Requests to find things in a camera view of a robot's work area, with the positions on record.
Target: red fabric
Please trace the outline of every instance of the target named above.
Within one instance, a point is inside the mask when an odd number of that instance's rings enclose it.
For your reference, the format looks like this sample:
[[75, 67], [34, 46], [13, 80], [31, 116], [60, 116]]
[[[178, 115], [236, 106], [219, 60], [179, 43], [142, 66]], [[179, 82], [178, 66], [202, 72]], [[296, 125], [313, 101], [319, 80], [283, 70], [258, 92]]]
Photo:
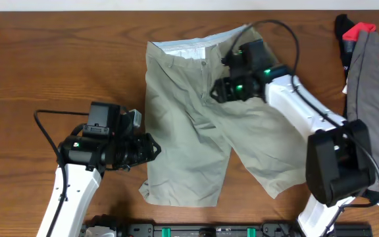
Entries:
[[342, 38], [343, 40], [348, 40], [348, 41], [358, 41], [359, 32], [361, 30], [364, 30], [366, 32], [374, 32], [376, 31], [376, 25], [360, 22], [356, 24], [354, 27], [352, 27], [352, 29], [344, 33]]

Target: black camera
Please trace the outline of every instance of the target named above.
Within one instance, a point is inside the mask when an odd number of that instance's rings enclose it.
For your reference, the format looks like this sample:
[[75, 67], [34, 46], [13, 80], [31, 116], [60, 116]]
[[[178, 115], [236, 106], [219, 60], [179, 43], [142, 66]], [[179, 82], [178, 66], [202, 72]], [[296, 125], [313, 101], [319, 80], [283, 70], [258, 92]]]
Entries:
[[161, 152], [150, 134], [134, 132], [140, 124], [141, 113], [137, 110], [92, 102], [87, 124], [78, 125], [59, 150], [66, 163], [85, 165], [89, 171], [97, 169], [102, 174], [105, 170], [130, 170], [153, 161]]

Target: khaki shorts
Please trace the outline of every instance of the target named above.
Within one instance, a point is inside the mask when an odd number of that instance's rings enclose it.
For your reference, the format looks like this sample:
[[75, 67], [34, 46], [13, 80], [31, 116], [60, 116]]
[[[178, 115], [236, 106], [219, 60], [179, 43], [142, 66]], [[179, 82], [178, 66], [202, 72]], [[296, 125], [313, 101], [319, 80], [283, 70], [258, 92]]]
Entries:
[[[221, 58], [240, 30], [147, 44], [145, 129], [162, 147], [139, 189], [148, 203], [215, 206], [232, 148], [272, 198], [305, 181], [306, 142], [282, 114], [259, 98], [210, 98], [215, 80], [228, 75]], [[257, 39], [250, 30], [237, 46]]]

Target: wooden surface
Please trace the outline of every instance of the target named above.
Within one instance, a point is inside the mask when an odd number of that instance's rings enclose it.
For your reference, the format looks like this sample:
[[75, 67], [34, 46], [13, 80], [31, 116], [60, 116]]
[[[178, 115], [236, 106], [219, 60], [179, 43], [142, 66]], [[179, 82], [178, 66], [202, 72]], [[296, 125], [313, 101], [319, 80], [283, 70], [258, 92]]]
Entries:
[[[298, 75], [323, 104], [341, 113], [344, 85], [333, 21], [339, 11], [0, 13], [0, 236], [35, 236], [53, 188], [55, 155], [33, 120], [35, 109], [88, 112], [91, 101], [118, 103], [144, 112], [147, 41], [182, 40], [275, 18], [298, 35]], [[379, 11], [347, 12], [373, 22]], [[278, 58], [292, 64], [294, 47], [284, 29], [259, 31]], [[57, 144], [85, 118], [42, 115]], [[215, 208], [147, 204], [138, 188], [146, 166], [110, 172], [86, 218], [112, 214], [120, 220], [156, 223], [259, 223], [295, 220], [306, 185], [270, 198], [232, 153]], [[379, 207], [348, 209], [339, 221], [363, 221], [379, 236]]]

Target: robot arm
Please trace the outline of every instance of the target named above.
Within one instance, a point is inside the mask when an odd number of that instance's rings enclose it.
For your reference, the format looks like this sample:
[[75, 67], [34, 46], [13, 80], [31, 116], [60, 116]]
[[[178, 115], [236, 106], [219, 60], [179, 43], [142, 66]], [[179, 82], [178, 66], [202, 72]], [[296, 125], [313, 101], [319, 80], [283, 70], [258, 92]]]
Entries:
[[273, 65], [265, 52], [262, 40], [241, 45], [237, 54], [229, 52], [222, 62], [229, 66], [230, 77], [215, 82], [211, 97], [219, 103], [260, 97], [280, 111], [304, 137], [306, 179], [312, 195], [298, 223], [306, 237], [321, 236], [331, 227], [339, 207], [352, 202], [375, 182], [374, 167], [345, 135], [348, 132], [370, 152], [368, 130], [360, 120], [347, 122], [331, 112], [303, 87], [297, 76], [292, 83], [290, 69]]
[[[331, 112], [320, 103], [303, 87], [297, 76], [295, 77], [295, 85], [298, 87], [299, 92], [315, 107], [327, 113], [332, 120], [343, 126], [343, 122], [346, 119]], [[324, 120], [294, 92], [291, 85], [291, 76], [288, 74], [275, 78], [271, 83], [265, 85], [265, 99], [271, 107], [274, 107], [288, 118], [289, 122], [304, 137], [305, 141], [318, 130], [329, 131], [336, 128], [327, 120]]]
[[[161, 147], [151, 135], [134, 134], [140, 122], [138, 111], [123, 111], [119, 105], [91, 103], [88, 123], [77, 126], [58, 147], [63, 158], [58, 163], [65, 164], [66, 177], [58, 166], [39, 237], [79, 236], [89, 203], [105, 171], [129, 170], [156, 158]], [[80, 131], [83, 131], [82, 136], [78, 135]], [[60, 202], [64, 179], [66, 197]]]

